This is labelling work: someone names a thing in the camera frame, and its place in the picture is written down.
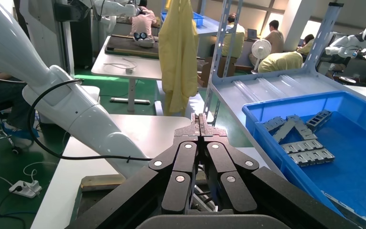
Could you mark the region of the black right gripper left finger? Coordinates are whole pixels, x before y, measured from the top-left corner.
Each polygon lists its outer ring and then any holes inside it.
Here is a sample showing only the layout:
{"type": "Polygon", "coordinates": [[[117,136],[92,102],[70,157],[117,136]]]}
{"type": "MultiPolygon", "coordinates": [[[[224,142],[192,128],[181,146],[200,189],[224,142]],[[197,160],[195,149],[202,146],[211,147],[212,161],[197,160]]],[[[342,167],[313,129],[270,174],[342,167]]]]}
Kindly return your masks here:
{"type": "Polygon", "coordinates": [[[191,124],[174,132],[173,144],[149,162],[149,168],[167,182],[161,203],[163,214],[186,214],[192,203],[199,141],[199,116],[192,114],[191,124]]]}

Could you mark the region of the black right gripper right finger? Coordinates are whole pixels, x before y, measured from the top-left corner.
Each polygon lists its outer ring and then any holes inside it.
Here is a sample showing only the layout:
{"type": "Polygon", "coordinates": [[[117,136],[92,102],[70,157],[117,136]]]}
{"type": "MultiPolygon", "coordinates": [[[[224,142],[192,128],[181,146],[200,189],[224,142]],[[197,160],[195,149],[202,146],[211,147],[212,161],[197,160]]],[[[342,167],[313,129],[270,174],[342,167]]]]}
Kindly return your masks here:
{"type": "Polygon", "coordinates": [[[248,177],[259,163],[231,146],[226,131],[209,125],[205,114],[199,114],[199,129],[207,184],[218,209],[255,213],[257,203],[248,188],[248,177]]]}

